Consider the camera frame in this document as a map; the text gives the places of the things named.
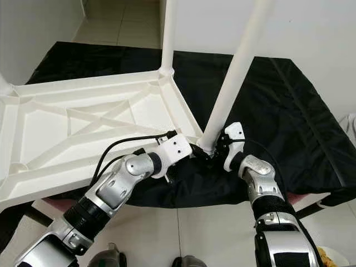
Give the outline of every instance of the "black joint sleeve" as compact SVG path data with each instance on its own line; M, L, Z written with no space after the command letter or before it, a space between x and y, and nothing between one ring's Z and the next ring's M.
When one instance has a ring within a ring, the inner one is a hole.
M231 163L230 163L230 169L232 170L239 170L240 166L241 166L241 162L243 161L243 159L246 158L246 155L242 152L238 152L232 159Z
M138 149L136 151L133 152L134 155L138 156L140 154L144 154L146 153L145 149Z
M280 197L271 195L262 196L256 199L252 204L252 210L254 212L255 220L262 215L271 212L285 212L295 215L295 211L292 206Z
M67 210L63 217L82 235L91 240L110 220L110 217L102 209L86 197L82 197Z
M151 158L152 162L154 163L154 173L152 175L158 174L162 169L162 161L159 155L152 152L152 153L148 153L148 156Z

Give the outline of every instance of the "black cloth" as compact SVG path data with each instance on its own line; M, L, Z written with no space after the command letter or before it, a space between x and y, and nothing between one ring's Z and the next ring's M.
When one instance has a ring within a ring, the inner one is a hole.
M175 82L202 130L231 59L231 55L174 53ZM160 63L161 50L57 42L28 84L152 71ZM261 142L275 156L288 191L332 192L326 201L330 206L356 197L356 149L291 60L255 57L226 125L235 121L242 123L246 137ZM245 144L245 152L271 162L252 144ZM170 168L169 175L171 184L165 179L140 182L128 203L193 207L237 204L248 199L246 185L236 172L227 173L214 165L207 168L198 159L179 162ZM281 177L277 174L276 179L280 181ZM73 190L57 198L78 199L82 193ZM14 218L13 225L1 228L7 241L25 213L25 209L11 210L0 214L0 221Z

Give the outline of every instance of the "pink fabric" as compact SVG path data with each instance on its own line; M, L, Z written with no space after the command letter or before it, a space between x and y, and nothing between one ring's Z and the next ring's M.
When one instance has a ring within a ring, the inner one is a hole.
M287 198L289 203L291 203L292 205L299 202L300 200L302 200L303 198L305 198L306 196L308 196L309 194L304 194L304 195L297 195L294 193L290 193L287 192Z
M60 211L67 211L71 206L73 206L76 202L71 199L59 199L59 200L53 200L49 198L43 199L45 202L50 204L51 206L55 207L57 210Z
M308 194L297 195L294 193L287 192L287 198L292 205L299 202L300 200L305 198L307 195ZM45 198L43 200L62 212L65 212L71 206L73 206L75 204L75 201L71 200L71 199L53 200L53 199Z

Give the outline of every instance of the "white pole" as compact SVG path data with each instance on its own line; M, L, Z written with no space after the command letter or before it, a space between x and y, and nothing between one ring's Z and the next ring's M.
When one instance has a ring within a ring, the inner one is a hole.
M245 28L240 46L231 61L204 134L197 141L197 144L209 154L215 150L215 142L225 125L247 71L250 68L255 55L255 48L274 2L275 0L256 0L255 2L255 7Z
M172 75L174 70L173 51L174 51L174 28L176 0L167 0L165 14L165 29L163 34L162 65L160 73L164 76Z
M12 92L12 86L8 83L0 73L0 95L6 96Z

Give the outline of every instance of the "white plastic bracket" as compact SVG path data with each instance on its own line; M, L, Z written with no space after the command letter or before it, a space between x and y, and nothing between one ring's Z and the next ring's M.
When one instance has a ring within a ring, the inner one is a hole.
M230 137L230 139L245 139L243 127L241 123L234 122L225 128L225 133ZM230 169L231 161L238 152L244 152L245 142L233 142L229 144L229 154L224 162L224 170L232 171Z
M173 76L174 75L174 69L173 68L162 68L160 67L158 69L158 72L161 76Z
M180 133L168 139L162 145L152 150L147 150L147 152L154 152L159 155L162 162L162 168L158 174L152 175L152 177L160 178L166 174L167 169L170 166L192 154L192 149L188 140Z
M7 96L13 92L13 85L8 83L0 73L0 95Z

